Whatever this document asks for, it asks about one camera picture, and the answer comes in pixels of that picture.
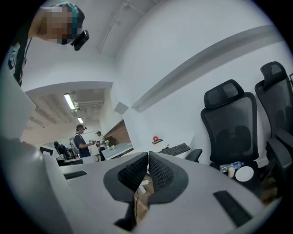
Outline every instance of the red brick wall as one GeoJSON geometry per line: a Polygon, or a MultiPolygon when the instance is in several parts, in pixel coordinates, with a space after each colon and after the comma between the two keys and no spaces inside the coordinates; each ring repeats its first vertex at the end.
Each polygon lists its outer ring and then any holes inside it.
{"type": "Polygon", "coordinates": [[[124,121],[118,124],[115,128],[113,128],[110,132],[105,135],[105,138],[112,136],[116,139],[116,143],[130,143],[130,138],[125,126],[124,121]]]}

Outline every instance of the fluorescent light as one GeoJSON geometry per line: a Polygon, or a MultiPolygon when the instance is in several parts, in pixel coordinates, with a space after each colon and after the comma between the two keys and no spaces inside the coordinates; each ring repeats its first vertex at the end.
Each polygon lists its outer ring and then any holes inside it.
{"type": "Polygon", "coordinates": [[[73,103],[72,103],[72,100],[71,100],[71,98],[70,98],[69,93],[65,93],[65,94],[64,94],[64,97],[65,97],[65,99],[66,99],[66,101],[67,101],[67,103],[68,103],[70,109],[74,110],[75,107],[74,107],[74,105],[73,105],[73,103]]]}

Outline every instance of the black keyboard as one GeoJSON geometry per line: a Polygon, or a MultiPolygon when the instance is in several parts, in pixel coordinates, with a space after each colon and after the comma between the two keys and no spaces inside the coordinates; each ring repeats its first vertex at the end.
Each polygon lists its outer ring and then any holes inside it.
{"type": "Polygon", "coordinates": [[[188,150],[190,150],[190,148],[187,146],[187,144],[183,143],[183,144],[174,146],[174,147],[169,148],[169,149],[163,149],[159,153],[176,156],[176,155],[184,153],[184,152],[186,152],[188,150]]]}

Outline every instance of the water bottle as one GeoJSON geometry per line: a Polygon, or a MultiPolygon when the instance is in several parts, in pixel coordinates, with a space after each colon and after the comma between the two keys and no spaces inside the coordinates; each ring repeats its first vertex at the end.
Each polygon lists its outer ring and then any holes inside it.
{"type": "Polygon", "coordinates": [[[235,170],[239,169],[240,167],[244,166],[244,162],[234,162],[231,164],[224,164],[220,166],[221,172],[226,172],[229,170],[230,167],[234,167],[235,170]]]}

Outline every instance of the ceiling light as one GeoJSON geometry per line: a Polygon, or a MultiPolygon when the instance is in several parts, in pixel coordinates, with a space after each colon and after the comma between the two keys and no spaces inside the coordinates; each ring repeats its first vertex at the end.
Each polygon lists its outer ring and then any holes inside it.
{"type": "Polygon", "coordinates": [[[73,103],[72,103],[72,100],[71,100],[71,98],[70,98],[69,93],[65,93],[65,94],[64,94],[64,97],[65,97],[65,99],[66,99],[66,101],[67,101],[67,103],[68,103],[70,109],[74,110],[75,107],[74,107],[74,105],[73,105],[73,103]]]}
{"type": "Polygon", "coordinates": [[[78,119],[78,121],[80,122],[80,123],[83,123],[83,121],[82,121],[82,119],[81,118],[77,118],[78,119]]]}

